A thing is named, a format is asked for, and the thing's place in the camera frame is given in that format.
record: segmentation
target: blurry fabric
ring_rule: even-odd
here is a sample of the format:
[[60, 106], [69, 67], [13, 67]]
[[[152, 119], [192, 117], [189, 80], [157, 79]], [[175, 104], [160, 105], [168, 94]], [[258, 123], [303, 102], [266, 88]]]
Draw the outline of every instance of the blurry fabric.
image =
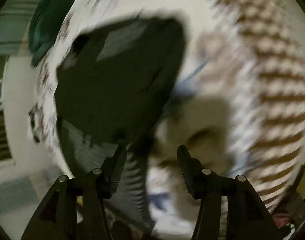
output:
[[118, 190], [106, 202], [146, 230], [153, 227], [145, 192], [151, 143], [142, 139], [153, 134], [184, 50], [179, 22], [138, 17], [77, 37], [57, 68], [57, 129], [68, 166], [84, 176], [118, 142], [133, 144]]
[[287, 213], [283, 213], [283, 214], [279, 214], [279, 213], [276, 213], [276, 214], [273, 214], [272, 215], [272, 219], [274, 220], [276, 226], [278, 229], [282, 228], [282, 227], [285, 227], [287, 226], [292, 218], [289, 214]]
[[29, 49], [36, 67], [54, 44], [63, 20], [75, 0], [41, 0], [31, 19]]
[[[54, 93], [57, 87], [56, 68], [65, 59], [80, 33], [89, 32], [120, 16], [138, 13], [151, 16], [156, 12], [163, 16], [175, 14], [183, 19], [189, 41], [178, 80], [184, 80], [204, 63], [200, 62], [200, 53], [196, 49], [201, 32], [209, 34], [217, 31], [226, 35], [227, 40], [240, 42], [256, 58], [254, 65], [250, 64], [252, 78], [256, 80], [252, 95], [258, 95], [259, 102], [256, 105], [258, 114], [254, 118], [259, 118], [262, 122], [255, 131], [258, 133], [256, 140], [253, 137], [240, 140], [236, 153], [247, 160], [247, 165], [242, 168], [266, 207], [272, 211], [298, 173], [297, 164], [305, 134], [305, 74], [302, 72], [304, 59], [297, 55], [298, 44], [290, 38], [282, 8], [275, 0], [189, 1], [76, 0], [64, 20], [56, 43], [39, 64], [37, 103], [43, 113], [43, 141], [51, 148], [54, 161], [65, 173], [73, 176], [62, 157], [59, 144]], [[107, 55], [108, 51], [102, 54], [102, 58]], [[227, 70], [231, 66], [227, 62], [222, 65]], [[194, 93], [188, 91], [187, 95], [193, 97]], [[252, 106], [252, 100], [245, 101], [245, 105], [249, 103]], [[249, 130], [245, 130], [242, 124], [251, 123], [251, 118], [251, 114], [244, 115], [244, 112], [236, 115], [235, 121], [240, 120], [240, 129], [235, 133], [236, 140], [238, 136], [241, 138], [248, 134]], [[174, 207], [171, 204], [174, 198], [171, 196], [169, 206]], [[161, 231], [180, 236], [189, 236], [192, 233], [195, 220], [181, 220], [175, 208], [172, 213], [157, 211], [160, 213], [155, 218]]]
[[38, 198], [28, 177], [0, 184], [0, 215], [31, 203]]

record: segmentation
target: patterned fabric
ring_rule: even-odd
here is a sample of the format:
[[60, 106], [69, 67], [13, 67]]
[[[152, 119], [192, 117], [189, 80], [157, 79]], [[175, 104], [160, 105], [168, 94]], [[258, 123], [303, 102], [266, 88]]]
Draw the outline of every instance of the patterned fabric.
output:
[[240, 34], [258, 58], [263, 132], [252, 148], [253, 161], [260, 165], [248, 177], [272, 211], [298, 172], [305, 134], [305, 60], [297, 55], [298, 43], [290, 38], [277, 0], [217, 1], [232, 4], [239, 6]]
[[[251, 138], [240, 141], [238, 145], [240, 148], [244, 147], [240, 151], [240, 160], [247, 164], [244, 173], [266, 207], [272, 211], [297, 175], [297, 163], [305, 134], [305, 75], [301, 68], [305, 60], [297, 56], [298, 43], [290, 38], [290, 30], [284, 23], [282, 8], [278, 7], [277, 0], [197, 0], [198, 2], [193, 4], [194, 11], [189, 9], [189, 3], [183, 0], [175, 0], [175, 5], [173, 0], [153, 0], [154, 5], [151, 5], [149, 0], [134, 1], [135, 3], [132, 3], [132, 0], [76, 0], [62, 25], [55, 45], [39, 64], [37, 105], [43, 113], [44, 141], [50, 147], [54, 161], [64, 173], [72, 177], [59, 146], [53, 96], [57, 82], [56, 67], [61, 64], [78, 34], [92, 30], [116, 16], [137, 13], [142, 8], [151, 11], [156, 11], [159, 7], [169, 7], [172, 10], [182, 8], [188, 15], [191, 13], [190, 21], [199, 22], [205, 33], [217, 29], [219, 33], [224, 33], [227, 44], [235, 39], [240, 48], [248, 47], [250, 58], [254, 56], [256, 59], [254, 62], [250, 60], [250, 67], [246, 72], [248, 76], [253, 73], [252, 78], [255, 79], [254, 90], [246, 90], [251, 92], [248, 98], [252, 103], [242, 102], [242, 105], [245, 106], [244, 109], [251, 106], [254, 113], [257, 113], [255, 119], [261, 122], [257, 129], [251, 129], [254, 131]], [[192, 33], [196, 34], [196, 30], [200, 32], [202, 27], [193, 25], [187, 31], [191, 37], [187, 48], [191, 54], [188, 53], [187, 62], [191, 62], [190, 55], [195, 52], [194, 46], [190, 44], [196, 44], [200, 37]], [[183, 65], [179, 80], [189, 76], [200, 64], [195, 60], [191, 65], [192, 68]], [[245, 122], [243, 113], [249, 112], [240, 112], [240, 122]], [[248, 131], [250, 130], [240, 128], [231, 134], [241, 136]]]
[[[158, 144], [150, 158], [147, 190], [169, 192], [171, 200], [163, 213], [151, 207], [158, 232], [167, 230], [165, 217], [168, 227], [174, 228], [181, 222], [177, 218], [194, 225], [198, 215], [200, 203], [187, 193], [177, 165], [178, 145], [186, 145], [205, 168], [234, 178], [252, 168], [250, 149], [261, 134], [254, 55], [234, 34], [221, 32], [201, 35], [198, 48], [208, 63], [191, 80], [196, 93], [165, 118], [155, 134]], [[222, 204], [224, 213], [227, 201]], [[188, 234], [189, 225], [185, 227]]]

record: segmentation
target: dark green cloth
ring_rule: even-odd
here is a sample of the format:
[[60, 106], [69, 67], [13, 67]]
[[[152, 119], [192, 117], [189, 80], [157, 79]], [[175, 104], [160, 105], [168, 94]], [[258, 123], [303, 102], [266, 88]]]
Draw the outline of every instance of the dark green cloth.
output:
[[29, 28], [31, 64], [37, 66], [55, 43], [62, 22], [75, 0], [41, 0]]
[[58, 115], [99, 145], [137, 140], [161, 116], [184, 48], [174, 19], [125, 20], [80, 35], [57, 68]]

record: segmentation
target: black object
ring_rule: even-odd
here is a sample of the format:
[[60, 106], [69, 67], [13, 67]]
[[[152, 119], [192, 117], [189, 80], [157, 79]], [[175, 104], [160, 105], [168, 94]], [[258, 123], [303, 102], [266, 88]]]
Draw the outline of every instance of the black object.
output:
[[33, 53], [31, 65], [34, 67], [37, 67], [55, 43], [74, 2], [75, 0], [41, 0], [38, 3], [29, 27], [29, 49]]
[[147, 156], [184, 50], [176, 19], [136, 17], [78, 36], [57, 68], [57, 130], [71, 172], [83, 177], [120, 141], [132, 144], [118, 191], [104, 204], [145, 232], [154, 226], [145, 189]]
[[126, 148], [119, 146], [101, 169], [94, 169], [84, 178], [60, 176], [38, 206], [21, 239], [76, 239], [78, 195], [83, 196], [81, 239], [112, 239], [102, 201], [116, 192], [125, 161]]
[[282, 239], [262, 200], [244, 176], [230, 179], [203, 169], [184, 145], [178, 148], [177, 158], [188, 192], [194, 199], [201, 199], [192, 240], [218, 239], [223, 195], [228, 197], [227, 240]]
[[[260, 197], [248, 180], [218, 176], [191, 158], [185, 146], [177, 152], [187, 186], [201, 206], [192, 240], [217, 240], [221, 216], [221, 196], [228, 196], [227, 240], [281, 240], [278, 230]], [[119, 146], [101, 169], [81, 179], [60, 176], [31, 218], [22, 240], [131, 240], [131, 230], [121, 222], [107, 225], [103, 199], [109, 199], [118, 186], [126, 161], [126, 149]], [[76, 222], [76, 196], [83, 196], [83, 222]], [[0, 228], [0, 240], [9, 240]]]

